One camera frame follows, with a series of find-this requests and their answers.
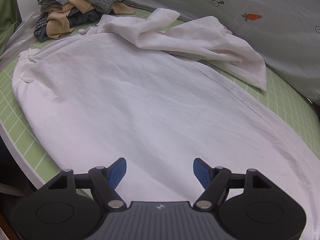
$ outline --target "green cutting mat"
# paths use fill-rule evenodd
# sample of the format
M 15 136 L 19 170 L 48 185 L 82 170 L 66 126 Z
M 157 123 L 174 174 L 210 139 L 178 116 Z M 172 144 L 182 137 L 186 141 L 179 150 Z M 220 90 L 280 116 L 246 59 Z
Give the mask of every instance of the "green cutting mat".
M 150 12 L 148 11 L 137 9 L 134 16 L 146 19 L 149 14 Z M 177 20 L 166 30 L 181 23 L 183 22 Z M 67 36 L 77 34 L 80 29 L 85 29 L 92 25 L 94 24 L 78 26 Z M 37 42 L 33 44 L 31 48 L 41 49 L 53 41 L 54 40 Z M 209 65 L 222 75 L 237 83 L 241 88 L 246 90 L 262 104 L 279 115 L 301 136 L 308 147 L 320 159 L 319 119 L 311 104 L 302 98 L 286 81 L 268 68 L 268 90 L 266 93 L 263 93 L 257 88 L 247 85 L 245 82 L 216 68 L 215 66 L 204 61 L 201 62 Z M 59 173 L 60 169 L 41 147 L 14 97 L 11 83 L 16 63 L 17 58 L 0 73 L 0 121 L 4 125 L 5 130 L 8 132 L 11 140 L 14 142 L 21 155 L 24 156 L 25 160 L 36 171 L 36 173 L 45 182 L 47 182 Z

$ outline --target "white garment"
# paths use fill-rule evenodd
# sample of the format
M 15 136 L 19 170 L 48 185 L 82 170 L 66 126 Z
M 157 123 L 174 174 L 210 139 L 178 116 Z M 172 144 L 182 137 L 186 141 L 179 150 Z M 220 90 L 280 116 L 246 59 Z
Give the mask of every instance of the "white garment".
M 256 168 L 304 208 L 301 239 L 318 240 L 320 161 L 289 125 L 206 65 L 90 32 L 22 52 L 13 74 L 15 96 L 60 168 L 85 173 L 126 158 L 117 192 L 127 204 L 194 202 L 203 192 L 196 157 L 234 173 Z
M 178 12 L 163 8 L 155 10 L 147 20 L 103 15 L 99 27 L 90 27 L 89 34 L 116 33 L 141 49 L 204 59 L 255 87 L 267 89 L 263 58 L 216 17 L 183 23 L 165 33 L 160 31 L 179 16 Z

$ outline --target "carrot print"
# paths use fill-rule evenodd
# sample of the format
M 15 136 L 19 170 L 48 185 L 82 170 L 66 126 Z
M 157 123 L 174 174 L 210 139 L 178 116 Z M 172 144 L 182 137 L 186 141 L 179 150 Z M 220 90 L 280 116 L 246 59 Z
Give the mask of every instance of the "carrot print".
M 255 21 L 255 20 L 258 20 L 258 19 L 260 19 L 260 18 L 262 18 L 262 16 L 261 15 L 257 15 L 257 14 L 251 14 L 251 13 L 249 13 L 249 14 L 242 14 L 241 15 L 243 18 L 245 18 L 244 20 L 247 22 L 248 21 L 248 19 L 250 20 L 250 21 Z

